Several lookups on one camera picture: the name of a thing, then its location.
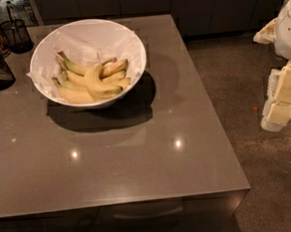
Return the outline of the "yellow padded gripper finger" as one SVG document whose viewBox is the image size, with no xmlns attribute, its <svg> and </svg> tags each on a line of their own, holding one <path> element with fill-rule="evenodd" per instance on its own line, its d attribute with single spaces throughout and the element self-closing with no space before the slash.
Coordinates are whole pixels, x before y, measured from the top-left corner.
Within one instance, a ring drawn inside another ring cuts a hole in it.
<svg viewBox="0 0 291 232">
<path fill-rule="evenodd" d="M 281 70 L 271 71 L 266 91 L 261 126 L 279 131 L 291 120 L 291 60 Z"/>
<path fill-rule="evenodd" d="M 276 26 L 277 19 L 272 19 L 266 26 L 260 29 L 258 31 L 254 38 L 253 41 L 255 43 L 260 43 L 260 44 L 272 44 L 275 41 L 275 26 Z"/>
</svg>

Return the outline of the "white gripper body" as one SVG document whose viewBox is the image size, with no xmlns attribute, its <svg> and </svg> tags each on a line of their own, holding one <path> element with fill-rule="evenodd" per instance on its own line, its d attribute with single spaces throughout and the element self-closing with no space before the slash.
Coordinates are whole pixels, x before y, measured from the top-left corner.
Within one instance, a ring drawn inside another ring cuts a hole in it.
<svg viewBox="0 0 291 232">
<path fill-rule="evenodd" d="M 278 56 L 291 60 L 291 0 L 277 17 L 274 48 Z"/>
</svg>

